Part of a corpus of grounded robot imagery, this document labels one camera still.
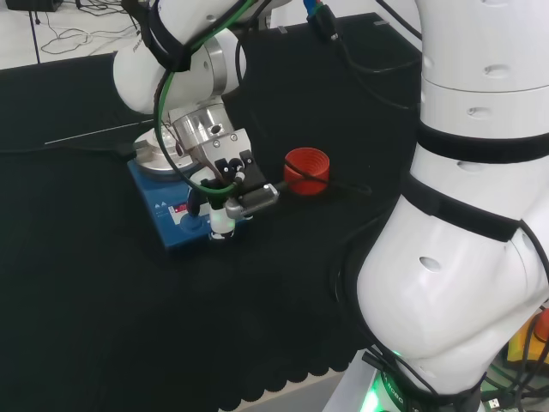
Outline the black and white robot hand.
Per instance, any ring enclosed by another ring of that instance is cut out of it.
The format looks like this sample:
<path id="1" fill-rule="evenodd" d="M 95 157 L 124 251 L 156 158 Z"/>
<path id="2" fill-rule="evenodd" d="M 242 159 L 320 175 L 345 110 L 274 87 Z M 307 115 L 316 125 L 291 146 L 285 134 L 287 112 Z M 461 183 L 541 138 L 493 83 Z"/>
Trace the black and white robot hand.
<path id="1" fill-rule="evenodd" d="M 236 226 L 278 200 L 279 192 L 264 177 L 249 150 L 229 161 L 218 160 L 190 177 L 188 210 L 208 211 L 209 238 L 230 239 Z"/>

